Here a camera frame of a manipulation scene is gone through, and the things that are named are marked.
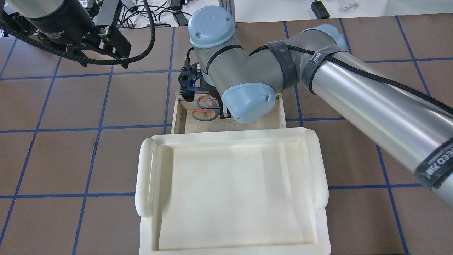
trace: white plastic tray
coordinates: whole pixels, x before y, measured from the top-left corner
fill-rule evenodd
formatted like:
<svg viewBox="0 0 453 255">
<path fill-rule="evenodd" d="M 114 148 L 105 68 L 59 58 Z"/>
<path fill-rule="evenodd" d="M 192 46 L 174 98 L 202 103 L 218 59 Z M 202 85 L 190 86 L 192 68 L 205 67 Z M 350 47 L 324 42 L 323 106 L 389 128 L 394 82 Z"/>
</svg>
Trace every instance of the white plastic tray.
<svg viewBox="0 0 453 255">
<path fill-rule="evenodd" d="M 157 135 L 140 148 L 140 254 L 330 254 L 318 137 L 303 127 Z"/>
</svg>

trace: white surface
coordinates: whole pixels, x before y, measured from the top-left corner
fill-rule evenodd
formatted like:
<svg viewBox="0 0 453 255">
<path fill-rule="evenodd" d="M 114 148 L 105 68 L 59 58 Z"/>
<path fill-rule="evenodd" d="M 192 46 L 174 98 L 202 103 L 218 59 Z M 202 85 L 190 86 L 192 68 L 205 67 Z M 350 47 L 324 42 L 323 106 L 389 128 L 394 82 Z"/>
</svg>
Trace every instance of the white surface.
<svg viewBox="0 0 453 255">
<path fill-rule="evenodd" d="M 453 0 L 354 0 L 357 4 L 343 12 L 340 9 L 345 1 L 351 0 L 322 0 L 331 18 L 453 13 Z M 159 6 L 164 2 L 165 0 L 149 0 L 150 4 Z M 237 22 L 316 19 L 310 8 L 313 0 L 235 0 L 234 2 Z M 192 14 L 207 5 L 218 5 L 218 0 L 192 0 L 183 7 L 183 11 Z M 170 13 L 162 15 L 162 21 L 172 26 L 177 25 Z"/>
<path fill-rule="evenodd" d="M 141 255 L 330 253 L 321 150 L 303 127 L 148 138 L 135 196 Z"/>
</svg>

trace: black cable connector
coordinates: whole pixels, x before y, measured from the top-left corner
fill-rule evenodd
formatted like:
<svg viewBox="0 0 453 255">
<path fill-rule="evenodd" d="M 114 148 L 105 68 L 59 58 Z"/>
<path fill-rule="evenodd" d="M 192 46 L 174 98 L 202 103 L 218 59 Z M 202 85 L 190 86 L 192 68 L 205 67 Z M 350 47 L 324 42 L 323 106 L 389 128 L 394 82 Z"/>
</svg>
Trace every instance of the black cable connector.
<svg viewBox="0 0 453 255">
<path fill-rule="evenodd" d="M 318 20 L 328 19 L 330 17 L 329 12 L 321 1 L 314 1 L 311 8 Z"/>
</svg>

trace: brown tiled surface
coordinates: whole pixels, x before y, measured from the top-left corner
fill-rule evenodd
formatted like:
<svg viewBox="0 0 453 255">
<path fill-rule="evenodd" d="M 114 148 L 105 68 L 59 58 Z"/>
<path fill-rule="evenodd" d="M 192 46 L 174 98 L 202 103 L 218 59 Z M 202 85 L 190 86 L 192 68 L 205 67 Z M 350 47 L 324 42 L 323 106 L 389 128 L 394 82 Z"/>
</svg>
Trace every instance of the brown tiled surface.
<svg viewBox="0 0 453 255">
<path fill-rule="evenodd" d="M 97 131 L 38 133 L 19 194 L 83 193 Z"/>
<path fill-rule="evenodd" d="M 416 59 L 453 57 L 451 16 L 451 13 L 442 13 L 399 17 Z"/>
<path fill-rule="evenodd" d="M 343 19 L 343 24 L 352 54 L 361 60 L 411 58 L 395 17 Z"/>
<path fill-rule="evenodd" d="M 424 187 L 393 188 L 411 254 L 451 254 L 453 210 Z"/>
<path fill-rule="evenodd" d="M 81 197 L 18 199 L 0 254 L 71 254 L 82 200 Z"/>
<path fill-rule="evenodd" d="M 0 130 L 35 129 L 51 79 L 0 80 Z"/>
<path fill-rule="evenodd" d="M 140 145 L 146 138 L 162 132 L 161 127 L 103 130 L 89 192 L 134 192 Z"/>
<path fill-rule="evenodd" d="M 133 196 L 89 197 L 77 255 L 138 254 L 140 216 Z"/>
<path fill-rule="evenodd" d="M 0 195 L 16 192 L 32 139 L 33 133 L 0 134 Z"/>
<path fill-rule="evenodd" d="M 99 126 L 108 81 L 108 76 L 55 79 L 39 127 L 55 129 Z"/>
<path fill-rule="evenodd" d="M 453 57 L 453 15 L 399 19 L 417 59 Z M 343 33 L 337 19 L 286 22 L 290 36 L 325 23 Z M 371 61 L 372 67 L 390 78 L 425 90 L 395 17 L 342 19 L 342 23 L 354 55 Z M 131 56 L 148 45 L 147 29 L 127 30 L 125 35 L 132 43 Z M 249 52 L 286 38 L 284 22 L 239 23 L 236 35 Z M 11 38 L 0 39 L 0 69 L 12 43 Z M 2 223 L 15 201 L 0 254 L 71 254 L 75 241 L 76 254 L 138 253 L 140 219 L 135 212 L 134 189 L 140 143 L 155 134 L 170 133 L 179 72 L 171 73 L 168 88 L 169 69 L 183 65 L 190 47 L 187 28 L 159 28 L 152 53 L 129 69 L 115 66 L 112 76 L 111 66 L 84 68 L 63 59 L 33 139 L 53 80 L 41 76 L 54 75 L 58 57 L 21 41 L 16 43 L 0 77 Z M 191 54 L 191 62 L 196 61 Z M 416 63 L 431 94 L 453 105 L 453 60 Z M 303 85 L 298 85 L 297 92 L 298 97 L 294 88 L 284 91 L 286 124 L 299 127 L 302 122 L 318 134 L 331 188 L 327 214 L 332 254 L 405 253 L 397 220 L 408 252 L 453 253 L 448 232 L 453 222 L 451 208 L 423 187 L 393 187 L 396 218 L 375 144 L 348 121 L 338 119 L 339 113 Z M 385 151 L 382 161 L 390 184 L 417 183 Z M 24 177 L 19 181 L 24 165 Z M 19 194 L 14 196 L 18 184 Z M 86 204 L 77 230 L 84 196 Z"/>
</svg>

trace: gray strap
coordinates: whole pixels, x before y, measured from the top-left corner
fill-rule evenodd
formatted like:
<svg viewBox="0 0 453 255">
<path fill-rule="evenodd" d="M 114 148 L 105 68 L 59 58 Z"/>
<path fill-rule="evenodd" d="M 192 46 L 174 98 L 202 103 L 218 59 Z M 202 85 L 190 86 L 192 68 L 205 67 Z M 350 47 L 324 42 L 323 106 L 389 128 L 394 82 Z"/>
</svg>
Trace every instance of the gray strap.
<svg viewBox="0 0 453 255">
<path fill-rule="evenodd" d="M 340 51 L 345 50 L 336 45 L 327 46 L 326 48 L 320 49 L 317 52 L 315 52 L 315 54 L 313 54 L 312 59 L 308 61 L 307 64 L 305 65 L 304 70 L 300 77 L 300 81 L 305 86 L 305 88 L 308 89 L 312 94 L 316 95 L 312 90 L 312 81 L 314 74 L 316 73 L 316 71 L 321 66 L 321 64 L 323 63 L 327 56 Z"/>
<path fill-rule="evenodd" d="M 295 86 L 297 83 L 296 65 L 286 44 L 283 41 L 276 41 L 266 45 L 279 62 L 283 73 L 283 90 L 286 87 Z"/>
</svg>

